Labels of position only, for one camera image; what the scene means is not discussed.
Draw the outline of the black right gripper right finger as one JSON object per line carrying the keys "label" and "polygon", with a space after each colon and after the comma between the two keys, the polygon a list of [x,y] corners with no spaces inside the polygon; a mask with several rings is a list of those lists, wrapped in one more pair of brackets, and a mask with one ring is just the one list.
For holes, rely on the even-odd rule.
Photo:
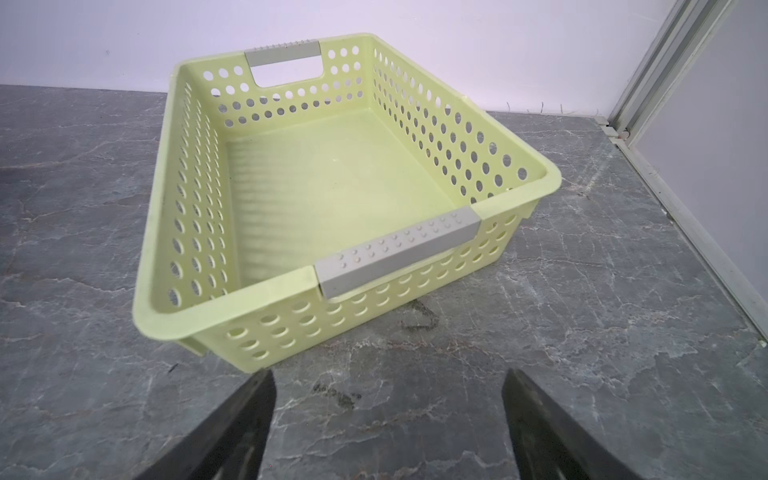
{"label": "black right gripper right finger", "polygon": [[520,369],[502,387],[506,421],[522,479],[637,479]]}

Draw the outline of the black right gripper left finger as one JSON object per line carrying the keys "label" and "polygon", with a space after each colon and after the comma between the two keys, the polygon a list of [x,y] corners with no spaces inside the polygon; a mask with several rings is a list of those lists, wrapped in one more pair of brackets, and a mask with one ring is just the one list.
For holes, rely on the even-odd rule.
{"label": "black right gripper left finger", "polygon": [[140,479],[257,479],[276,404],[273,372],[262,369]]}

